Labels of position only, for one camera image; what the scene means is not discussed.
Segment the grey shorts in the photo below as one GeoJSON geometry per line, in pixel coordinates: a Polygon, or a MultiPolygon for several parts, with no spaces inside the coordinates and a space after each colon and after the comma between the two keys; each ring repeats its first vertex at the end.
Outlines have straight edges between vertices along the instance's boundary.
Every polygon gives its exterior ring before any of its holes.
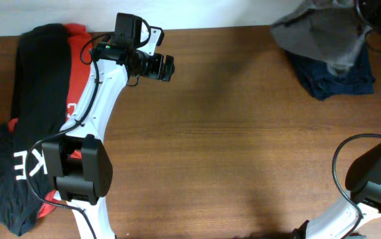
{"type": "Polygon", "coordinates": [[[303,0],[297,8],[270,25],[284,50],[323,62],[335,76],[355,66],[371,29],[354,10],[354,1],[303,0]]]}

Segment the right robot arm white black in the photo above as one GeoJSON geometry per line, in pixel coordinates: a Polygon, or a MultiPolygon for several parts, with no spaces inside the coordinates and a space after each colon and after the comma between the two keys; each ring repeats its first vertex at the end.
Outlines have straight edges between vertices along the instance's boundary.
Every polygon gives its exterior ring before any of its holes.
{"type": "MultiPolygon", "coordinates": [[[[381,1],[355,1],[354,8],[363,23],[381,33],[381,1]]],[[[294,229],[290,238],[358,238],[358,228],[381,217],[381,143],[353,161],[344,186],[337,177],[337,159],[341,149],[361,138],[381,139],[381,134],[353,135],[339,144],[331,169],[334,184],[341,194],[339,200],[318,217],[294,229]]]]}

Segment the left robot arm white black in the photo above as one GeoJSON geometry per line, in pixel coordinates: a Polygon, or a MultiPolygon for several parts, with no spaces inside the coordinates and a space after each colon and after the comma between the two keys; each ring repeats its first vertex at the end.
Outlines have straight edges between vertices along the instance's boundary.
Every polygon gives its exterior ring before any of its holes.
{"type": "Polygon", "coordinates": [[[76,109],[56,135],[41,142],[50,186],[72,210],[81,238],[115,238],[106,195],[113,166],[104,147],[112,110],[131,77],[168,82],[174,58],[155,51],[164,31],[118,13],[114,31],[90,50],[90,75],[76,109]]]}

